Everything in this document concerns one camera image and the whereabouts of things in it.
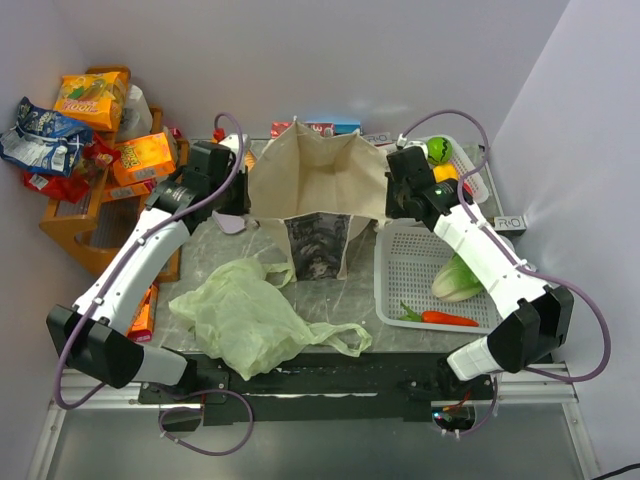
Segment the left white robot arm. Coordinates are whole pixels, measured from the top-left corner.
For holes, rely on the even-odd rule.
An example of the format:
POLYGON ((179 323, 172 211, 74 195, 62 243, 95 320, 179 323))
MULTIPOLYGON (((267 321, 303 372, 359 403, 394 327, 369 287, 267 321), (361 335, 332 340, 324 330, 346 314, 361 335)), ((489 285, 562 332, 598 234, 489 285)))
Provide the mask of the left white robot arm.
POLYGON ((54 306, 46 324, 59 355, 56 371, 76 369, 113 388, 148 382, 187 391, 197 364, 127 332, 143 294, 169 258, 218 209, 248 209, 247 135, 196 142, 188 162, 157 184, 134 230, 99 279, 72 306, 54 306))

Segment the red candy bag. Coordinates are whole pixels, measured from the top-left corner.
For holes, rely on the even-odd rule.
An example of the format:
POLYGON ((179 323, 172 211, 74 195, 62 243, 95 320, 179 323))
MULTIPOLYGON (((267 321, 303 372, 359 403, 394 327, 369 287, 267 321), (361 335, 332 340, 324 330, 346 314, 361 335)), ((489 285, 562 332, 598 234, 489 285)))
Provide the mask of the red candy bag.
POLYGON ((92 142, 84 147, 68 177, 23 172, 22 181, 27 189, 51 199, 77 203, 110 166, 120 159, 121 152, 94 133, 92 142))

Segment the green watermelon ball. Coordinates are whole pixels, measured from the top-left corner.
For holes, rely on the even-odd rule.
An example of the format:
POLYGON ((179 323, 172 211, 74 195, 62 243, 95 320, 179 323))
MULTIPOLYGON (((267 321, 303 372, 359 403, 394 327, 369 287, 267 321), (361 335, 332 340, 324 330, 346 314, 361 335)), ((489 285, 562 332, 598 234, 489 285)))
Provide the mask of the green watermelon ball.
POLYGON ((434 136, 426 142, 428 162, 433 166, 440 166, 448 163, 451 159, 453 150, 451 142, 442 136, 434 136))

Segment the beige canvas tote bag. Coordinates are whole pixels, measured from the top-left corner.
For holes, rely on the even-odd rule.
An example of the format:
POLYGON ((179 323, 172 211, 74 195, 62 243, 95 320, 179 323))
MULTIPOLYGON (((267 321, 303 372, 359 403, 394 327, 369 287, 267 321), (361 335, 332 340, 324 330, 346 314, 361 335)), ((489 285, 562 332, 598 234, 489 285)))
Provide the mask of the beige canvas tote bag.
POLYGON ((250 214, 295 280, 343 280, 349 243, 386 221, 387 170, 384 152, 360 134, 323 137, 293 122, 249 172, 250 214))

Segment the orange box on floor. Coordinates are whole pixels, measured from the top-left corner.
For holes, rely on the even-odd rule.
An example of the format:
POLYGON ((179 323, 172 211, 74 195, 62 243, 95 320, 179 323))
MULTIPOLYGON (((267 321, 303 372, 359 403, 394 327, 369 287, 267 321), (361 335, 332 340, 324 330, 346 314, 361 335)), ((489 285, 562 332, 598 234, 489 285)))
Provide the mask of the orange box on floor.
POLYGON ((158 285, 153 283, 143 295, 127 331, 127 337, 130 340, 146 343, 152 339, 158 293, 158 285))

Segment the orange cracker box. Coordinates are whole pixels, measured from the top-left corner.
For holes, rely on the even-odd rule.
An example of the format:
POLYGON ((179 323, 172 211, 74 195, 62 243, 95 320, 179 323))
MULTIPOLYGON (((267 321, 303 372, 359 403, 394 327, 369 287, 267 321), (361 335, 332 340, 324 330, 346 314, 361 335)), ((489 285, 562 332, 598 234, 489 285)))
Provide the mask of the orange cracker box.
POLYGON ((106 185, 101 200, 105 203, 116 200, 148 195, 154 188, 155 182, 147 180, 127 186, 106 185))
POLYGON ((113 163, 119 186, 167 176, 176 170, 176 157, 164 132, 115 144, 120 159, 113 163))

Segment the napa cabbage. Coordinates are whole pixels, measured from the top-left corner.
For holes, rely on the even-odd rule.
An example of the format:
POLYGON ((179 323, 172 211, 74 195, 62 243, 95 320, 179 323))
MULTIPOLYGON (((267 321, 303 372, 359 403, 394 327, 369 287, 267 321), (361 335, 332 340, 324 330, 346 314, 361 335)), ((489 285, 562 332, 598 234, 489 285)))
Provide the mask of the napa cabbage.
POLYGON ((436 274, 432 294, 445 302, 461 302, 484 291, 484 286, 465 261, 454 254, 436 274))

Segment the green plastic grocery bag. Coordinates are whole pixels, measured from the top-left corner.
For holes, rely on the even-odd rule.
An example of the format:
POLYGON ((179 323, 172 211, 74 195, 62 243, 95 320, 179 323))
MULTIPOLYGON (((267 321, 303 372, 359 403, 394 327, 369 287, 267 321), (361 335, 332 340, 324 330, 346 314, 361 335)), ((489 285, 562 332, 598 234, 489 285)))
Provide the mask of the green plastic grocery bag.
POLYGON ((359 324, 306 322, 281 293, 292 277, 286 263, 233 260, 172 299, 169 309, 201 352, 223 360, 244 380, 270 372, 307 346, 329 346, 353 358, 371 346, 372 336, 359 324))

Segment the back white perforated basket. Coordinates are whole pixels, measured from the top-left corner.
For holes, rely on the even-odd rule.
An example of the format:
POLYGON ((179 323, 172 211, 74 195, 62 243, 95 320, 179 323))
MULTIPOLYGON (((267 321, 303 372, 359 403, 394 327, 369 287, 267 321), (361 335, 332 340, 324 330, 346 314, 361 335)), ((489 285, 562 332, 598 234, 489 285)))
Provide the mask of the back white perforated basket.
MULTIPOLYGON (((469 195, 473 199, 473 201, 478 204, 482 204, 489 199, 489 197, 491 196, 489 187, 486 185, 486 182, 482 179, 482 176, 480 173, 478 172, 473 173, 473 170, 476 168, 476 165, 472 162, 470 155, 464 150, 462 145, 457 140, 455 140, 452 136, 445 135, 445 134, 435 134, 435 135, 430 135, 426 137, 419 137, 418 139, 413 139, 413 140, 408 139, 404 136, 401 136, 399 138, 399 141, 396 142, 395 144, 393 145, 389 144, 384 146, 385 154, 383 155, 383 160, 386 163, 386 170, 383 172, 383 178, 382 178, 383 180, 382 186, 384 187, 384 193, 382 194, 382 199, 384 202, 384 207, 386 204, 386 193, 387 193, 387 178, 385 174, 389 171, 389 166, 386 159, 387 155, 389 153, 395 152, 405 147, 420 147, 423 149, 425 157, 427 159, 428 150, 427 150, 426 142, 429 138, 434 136, 445 137, 451 142, 453 153, 448 163, 451 163, 452 165, 455 166, 459 176, 458 180, 449 179, 449 180, 445 180, 444 182, 453 181, 454 183, 460 183, 460 181, 462 181, 462 184, 464 184, 465 182, 468 183, 472 189, 473 196, 465 192, 464 189, 463 189, 463 193, 469 195)), ((434 166, 431 165, 429 162, 428 164, 432 173, 432 169, 434 166)), ((433 184, 429 187, 436 186, 442 183, 443 182, 437 183, 434 179, 433 184)))

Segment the yellow bell pepper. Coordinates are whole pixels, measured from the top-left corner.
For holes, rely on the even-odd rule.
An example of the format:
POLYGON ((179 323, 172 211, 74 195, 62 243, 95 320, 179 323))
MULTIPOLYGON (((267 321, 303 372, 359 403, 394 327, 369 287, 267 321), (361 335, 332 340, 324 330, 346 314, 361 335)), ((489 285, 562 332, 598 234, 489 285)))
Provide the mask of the yellow bell pepper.
POLYGON ((458 172, 454 165, 451 163, 445 163, 434 166, 432 169, 434 179, 437 183, 444 182, 445 180, 453 179, 458 180, 458 172))

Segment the blue snack bag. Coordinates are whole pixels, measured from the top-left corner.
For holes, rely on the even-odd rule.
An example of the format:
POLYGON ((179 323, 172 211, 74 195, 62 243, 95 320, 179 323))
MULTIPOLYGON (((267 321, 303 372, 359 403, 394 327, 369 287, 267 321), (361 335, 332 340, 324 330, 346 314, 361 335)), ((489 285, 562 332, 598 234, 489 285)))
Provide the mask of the blue snack bag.
POLYGON ((69 177, 92 139, 89 125, 23 97, 14 126, 1 134, 1 158, 28 173, 69 177))

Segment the grey RIO block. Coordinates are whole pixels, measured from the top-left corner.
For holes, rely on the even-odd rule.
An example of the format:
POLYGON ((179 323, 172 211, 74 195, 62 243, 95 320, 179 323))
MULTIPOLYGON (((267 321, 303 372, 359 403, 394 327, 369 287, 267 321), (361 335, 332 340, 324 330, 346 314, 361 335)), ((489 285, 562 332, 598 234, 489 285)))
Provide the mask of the grey RIO block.
POLYGON ((496 231, 525 231, 527 229, 522 216, 496 216, 493 224, 496 231))

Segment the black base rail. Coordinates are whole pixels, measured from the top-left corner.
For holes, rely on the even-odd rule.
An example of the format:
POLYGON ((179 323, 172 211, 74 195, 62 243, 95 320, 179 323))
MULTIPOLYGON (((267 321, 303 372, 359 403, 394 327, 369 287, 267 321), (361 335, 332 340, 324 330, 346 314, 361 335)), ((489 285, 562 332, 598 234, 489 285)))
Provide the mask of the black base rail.
POLYGON ((194 407, 206 426, 268 421, 395 419, 428 422, 435 403, 487 401, 487 375, 462 382, 439 353, 302 353, 266 374, 244 380, 220 360, 190 353, 198 366, 192 397, 154 384, 138 400, 162 410, 194 407))

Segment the wooden shelf rack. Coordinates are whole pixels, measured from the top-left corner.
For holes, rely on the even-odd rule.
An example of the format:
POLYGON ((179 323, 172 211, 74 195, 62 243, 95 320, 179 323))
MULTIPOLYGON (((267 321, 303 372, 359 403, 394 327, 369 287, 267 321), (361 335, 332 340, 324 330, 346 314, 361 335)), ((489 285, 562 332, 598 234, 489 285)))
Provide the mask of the wooden shelf rack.
MULTIPOLYGON (((131 80, 131 72, 124 65, 93 66, 86 73, 108 71, 125 72, 127 80, 131 80)), ((158 133, 163 127, 163 110, 152 105, 150 112, 153 119, 151 132, 158 133)), ((186 164, 189 148, 187 140, 177 140, 178 166, 186 164)), ((148 197, 145 194, 105 203, 102 195, 108 180, 109 174, 104 172, 91 190, 75 204, 50 199, 39 223, 40 229, 48 237, 95 277, 102 274, 132 233, 148 197)), ((180 264, 179 249, 162 267, 156 281, 169 283, 179 280, 180 264)))

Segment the orange gummy snack bag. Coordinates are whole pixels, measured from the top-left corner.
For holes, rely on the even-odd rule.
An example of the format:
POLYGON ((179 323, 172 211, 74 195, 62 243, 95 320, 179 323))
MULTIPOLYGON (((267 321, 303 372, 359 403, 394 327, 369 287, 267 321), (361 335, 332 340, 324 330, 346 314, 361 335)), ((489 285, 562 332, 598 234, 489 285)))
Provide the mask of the orange gummy snack bag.
POLYGON ((120 125, 130 74, 110 70, 62 77, 53 109, 92 129, 115 132, 120 125))

